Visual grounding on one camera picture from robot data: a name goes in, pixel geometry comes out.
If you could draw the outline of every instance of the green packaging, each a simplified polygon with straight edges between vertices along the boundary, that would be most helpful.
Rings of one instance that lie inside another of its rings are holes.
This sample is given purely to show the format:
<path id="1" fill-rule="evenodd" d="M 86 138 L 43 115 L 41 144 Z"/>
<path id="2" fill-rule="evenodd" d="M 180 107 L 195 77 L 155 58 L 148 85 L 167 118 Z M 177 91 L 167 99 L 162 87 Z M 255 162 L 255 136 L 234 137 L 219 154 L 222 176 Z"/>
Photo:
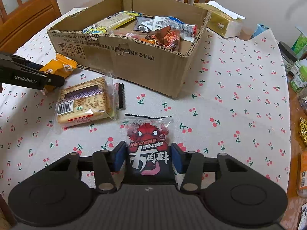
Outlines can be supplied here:
<path id="1" fill-rule="evenodd" d="M 307 37 L 305 36 L 305 34 L 302 32 L 302 30 L 300 30 L 299 28 L 297 28 L 301 34 L 300 36 L 297 38 L 296 42 L 293 44 L 292 46 L 292 50 L 294 51 L 294 53 L 298 54 L 299 52 L 301 52 L 301 50 L 307 45 Z"/>
<path id="2" fill-rule="evenodd" d="M 293 90 L 299 93 L 307 85 L 307 67 L 302 65 L 290 81 Z"/>

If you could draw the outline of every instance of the tissue box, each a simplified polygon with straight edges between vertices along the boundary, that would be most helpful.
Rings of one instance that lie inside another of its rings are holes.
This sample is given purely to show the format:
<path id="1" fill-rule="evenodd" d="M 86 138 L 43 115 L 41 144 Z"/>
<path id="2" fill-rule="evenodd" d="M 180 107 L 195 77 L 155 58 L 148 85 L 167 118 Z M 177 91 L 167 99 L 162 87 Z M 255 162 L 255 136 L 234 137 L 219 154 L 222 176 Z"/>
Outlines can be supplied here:
<path id="1" fill-rule="evenodd" d="M 222 12 L 221 10 L 205 3 L 195 3 L 194 6 L 207 9 L 211 11 L 211 19 L 207 27 L 218 33 L 223 38 L 239 36 L 243 21 L 240 18 L 236 20 Z"/>

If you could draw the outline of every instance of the yellow snack package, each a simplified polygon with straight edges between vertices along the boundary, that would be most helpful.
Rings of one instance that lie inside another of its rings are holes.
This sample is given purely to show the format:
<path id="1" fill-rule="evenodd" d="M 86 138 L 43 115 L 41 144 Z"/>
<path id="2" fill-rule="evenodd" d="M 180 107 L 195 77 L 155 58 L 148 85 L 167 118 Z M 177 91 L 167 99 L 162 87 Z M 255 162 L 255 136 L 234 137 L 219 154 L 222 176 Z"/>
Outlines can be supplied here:
<path id="1" fill-rule="evenodd" d="M 82 30 L 82 33 L 87 34 L 104 34 L 111 29 L 118 28 L 129 21 L 134 20 L 137 16 L 141 16 L 142 13 L 134 11 L 120 11 L 114 15 L 108 16 L 95 24 L 86 27 Z"/>
<path id="2" fill-rule="evenodd" d="M 55 75 L 59 75 L 63 78 L 67 78 L 76 68 L 76 61 L 57 53 L 56 57 L 49 61 L 44 67 L 42 67 L 40 71 L 52 73 Z M 47 96 L 48 92 L 52 92 L 54 89 L 55 86 L 45 85 L 44 89 L 41 92 L 42 94 Z"/>

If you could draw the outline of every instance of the orange candy wrapper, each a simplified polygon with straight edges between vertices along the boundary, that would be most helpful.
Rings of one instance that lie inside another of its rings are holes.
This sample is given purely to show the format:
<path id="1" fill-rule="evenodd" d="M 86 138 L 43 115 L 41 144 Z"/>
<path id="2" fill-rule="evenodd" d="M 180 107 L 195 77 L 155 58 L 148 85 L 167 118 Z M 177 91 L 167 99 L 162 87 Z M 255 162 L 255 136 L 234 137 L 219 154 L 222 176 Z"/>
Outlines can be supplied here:
<path id="1" fill-rule="evenodd" d="M 55 75 L 59 75 L 63 78 L 67 78 L 76 68 L 76 61 L 57 53 L 56 57 L 53 60 L 49 61 L 44 67 L 42 67 L 40 71 L 52 73 Z M 41 92 L 42 94 L 47 96 L 47 94 L 49 92 L 52 92 L 54 89 L 55 86 L 45 85 L 44 89 Z"/>
<path id="2" fill-rule="evenodd" d="M 171 30 L 171 26 L 167 26 L 160 30 L 150 32 L 145 38 L 141 38 L 140 41 L 178 51 L 180 32 L 178 30 Z"/>

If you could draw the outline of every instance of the glass jar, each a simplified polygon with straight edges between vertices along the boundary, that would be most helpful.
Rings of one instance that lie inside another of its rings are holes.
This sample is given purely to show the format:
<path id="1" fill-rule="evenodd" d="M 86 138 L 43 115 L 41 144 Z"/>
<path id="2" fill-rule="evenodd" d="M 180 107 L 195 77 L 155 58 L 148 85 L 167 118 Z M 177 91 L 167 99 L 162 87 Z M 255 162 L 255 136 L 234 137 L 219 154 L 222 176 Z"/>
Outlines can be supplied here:
<path id="1" fill-rule="evenodd" d="M 294 66 L 295 62 L 297 61 L 297 56 L 293 52 L 293 50 L 284 42 L 280 41 L 278 44 L 282 60 L 285 65 L 286 74 L 291 70 Z"/>
<path id="2" fill-rule="evenodd" d="M 298 101 L 300 106 L 303 108 L 305 114 L 307 115 L 307 89 L 303 89 L 298 95 Z"/>
<path id="3" fill-rule="evenodd" d="M 306 59 L 296 61 L 295 65 L 290 70 L 290 74 L 293 74 L 293 75 L 297 74 L 298 70 L 300 69 L 302 65 L 307 66 Z"/>
<path id="4" fill-rule="evenodd" d="M 293 76 L 293 78 L 290 81 L 290 85 L 292 86 L 292 89 L 299 93 L 301 90 L 303 90 L 307 86 L 307 67 L 301 66 L 298 72 Z"/>

